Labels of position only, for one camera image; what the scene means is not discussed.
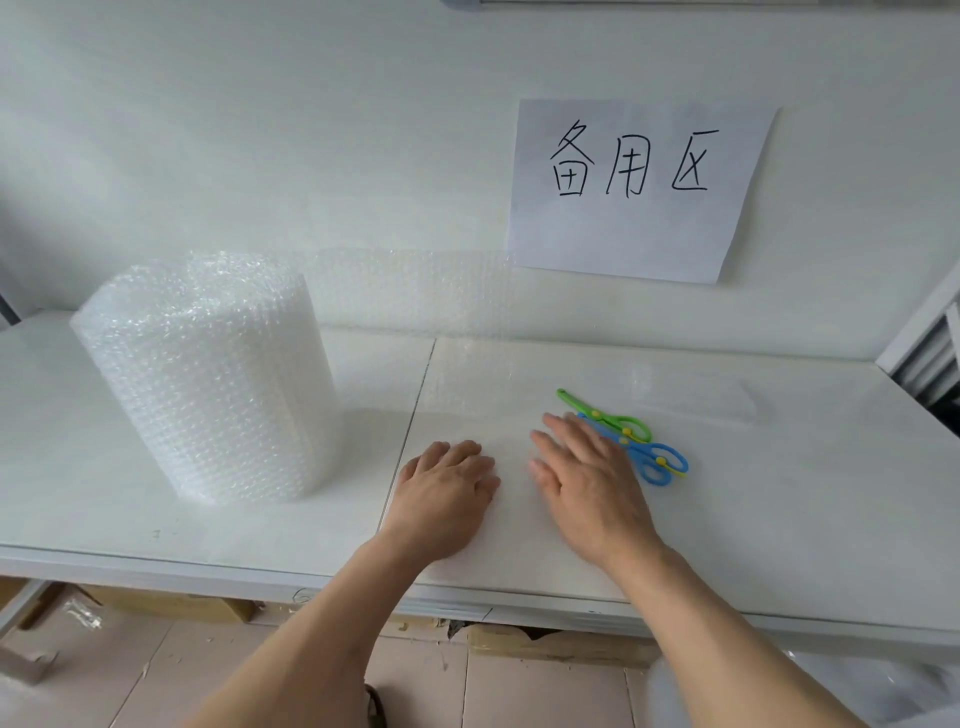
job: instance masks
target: paper sign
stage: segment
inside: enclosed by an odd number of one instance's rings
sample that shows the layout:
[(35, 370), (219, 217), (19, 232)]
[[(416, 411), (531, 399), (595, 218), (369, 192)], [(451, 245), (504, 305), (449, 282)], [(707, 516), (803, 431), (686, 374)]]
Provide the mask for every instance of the paper sign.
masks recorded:
[(517, 265), (715, 283), (774, 107), (522, 101)]

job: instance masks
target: scissor handle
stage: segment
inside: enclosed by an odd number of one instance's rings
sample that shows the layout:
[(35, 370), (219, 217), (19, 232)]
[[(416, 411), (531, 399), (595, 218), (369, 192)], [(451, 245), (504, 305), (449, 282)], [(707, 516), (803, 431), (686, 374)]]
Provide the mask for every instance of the scissor handle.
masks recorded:
[(636, 417), (626, 415), (607, 415), (603, 422), (616, 430), (618, 435), (626, 435), (635, 443), (649, 443), (654, 439), (650, 427)]
[(637, 475), (646, 480), (650, 485), (664, 486), (670, 485), (673, 480), (673, 474), (668, 468), (658, 463), (646, 451), (639, 448), (627, 448), (630, 455), (630, 462), (634, 466)]
[[(686, 458), (669, 445), (665, 445), (664, 443), (647, 443), (643, 446), (643, 449), (646, 451), (649, 457), (653, 458), (657, 465), (661, 466), (662, 468), (666, 468), (672, 473), (684, 475), (690, 470), (690, 464), (686, 461)], [(671, 462), (670, 458), (666, 455), (659, 454), (661, 452), (665, 452), (667, 455), (672, 455), (673, 461)]]

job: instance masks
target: white table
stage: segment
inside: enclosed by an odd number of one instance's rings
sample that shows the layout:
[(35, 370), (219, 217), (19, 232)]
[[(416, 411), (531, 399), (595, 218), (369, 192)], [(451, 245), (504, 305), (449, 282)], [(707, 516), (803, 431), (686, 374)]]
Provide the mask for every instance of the white table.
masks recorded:
[(960, 658), (960, 441), (872, 364), (329, 330), (344, 467), (313, 497), (218, 510), (174, 498), (67, 318), (0, 334), (0, 572), (303, 601), (376, 531), (401, 460), (472, 437), (503, 486), (401, 611), (644, 634), (526, 474), (527, 433), (564, 386), (688, 456), (688, 478), (644, 486), (654, 518), (754, 624)]

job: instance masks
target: table surface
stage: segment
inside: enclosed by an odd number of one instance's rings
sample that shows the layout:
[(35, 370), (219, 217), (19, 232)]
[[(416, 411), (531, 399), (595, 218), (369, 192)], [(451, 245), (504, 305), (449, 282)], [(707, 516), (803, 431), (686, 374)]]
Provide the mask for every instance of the table surface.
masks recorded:
[(526, 473), (563, 386), (688, 457), (688, 478), (642, 487), (739, 610), (960, 630), (960, 440), (872, 364), (325, 331), (344, 467), (304, 500), (218, 510), (176, 500), (67, 318), (0, 334), (0, 549), (330, 575), (378, 527), (401, 451), (471, 437), (503, 486), (474, 543), (419, 583), (619, 600)]

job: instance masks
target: bubble wrap roll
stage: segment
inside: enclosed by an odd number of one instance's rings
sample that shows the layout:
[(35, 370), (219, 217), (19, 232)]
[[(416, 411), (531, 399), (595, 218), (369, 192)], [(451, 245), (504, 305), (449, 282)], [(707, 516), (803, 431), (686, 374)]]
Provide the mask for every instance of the bubble wrap roll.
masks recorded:
[(294, 269), (254, 255), (134, 266), (70, 325), (181, 497), (288, 500), (335, 469), (341, 414)]

